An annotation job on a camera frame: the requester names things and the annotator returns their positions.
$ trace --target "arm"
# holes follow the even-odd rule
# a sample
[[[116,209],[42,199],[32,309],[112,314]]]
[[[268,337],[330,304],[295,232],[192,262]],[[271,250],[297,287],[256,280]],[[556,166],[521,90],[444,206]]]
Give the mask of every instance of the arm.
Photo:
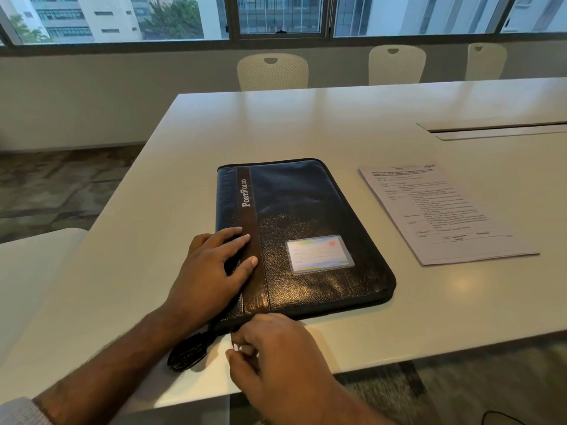
[[[274,425],[396,425],[335,380],[301,323],[258,314],[232,341],[231,379]]]
[[[258,262],[251,257],[226,275],[224,262],[250,236],[223,243],[241,232],[226,228],[195,237],[166,302],[33,399],[54,425],[108,423],[169,350],[228,305]]]

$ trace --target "sleeve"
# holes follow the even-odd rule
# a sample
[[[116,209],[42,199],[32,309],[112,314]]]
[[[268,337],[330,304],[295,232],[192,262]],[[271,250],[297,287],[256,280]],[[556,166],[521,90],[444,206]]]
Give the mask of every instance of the sleeve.
[[[28,398],[16,398],[0,406],[0,425],[53,425]]]

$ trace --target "floor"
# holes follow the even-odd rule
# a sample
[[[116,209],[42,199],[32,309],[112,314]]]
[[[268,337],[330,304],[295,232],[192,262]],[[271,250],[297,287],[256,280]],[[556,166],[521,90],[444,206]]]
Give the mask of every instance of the floor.
[[[141,148],[0,155],[0,242],[89,229]],[[486,410],[526,425],[567,424],[567,332],[337,379],[400,425],[479,425]],[[231,425],[261,423],[242,395],[231,397]],[[485,421],[515,423],[495,415]]]

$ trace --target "right hand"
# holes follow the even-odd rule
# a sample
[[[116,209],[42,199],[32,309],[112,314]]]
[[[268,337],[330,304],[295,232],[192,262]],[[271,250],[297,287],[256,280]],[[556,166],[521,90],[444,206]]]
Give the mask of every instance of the right hand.
[[[245,346],[248,355],[226,351],[230,377],[266,419],[276,425],[334,422],[331,411],[346,391],[299,322],[257,314],[232,334],[232,342]]]

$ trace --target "white chair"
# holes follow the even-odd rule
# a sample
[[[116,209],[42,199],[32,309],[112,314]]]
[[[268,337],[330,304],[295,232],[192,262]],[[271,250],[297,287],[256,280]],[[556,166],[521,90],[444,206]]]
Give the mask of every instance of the white chair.
[[[307,61],[291,54],[246,56],[238,63],[237,72],[242,91],[304,89],[309,79]]]
[[[468,45],[467,72],[464,80],[496,80],[500,78],[508,52],[496,43]]]
[[[86,233],[65,228],[0,244],[0,364]]]
[[[419,83],[427,55],[415,46],[383,45],[368,54],[368,85]]]

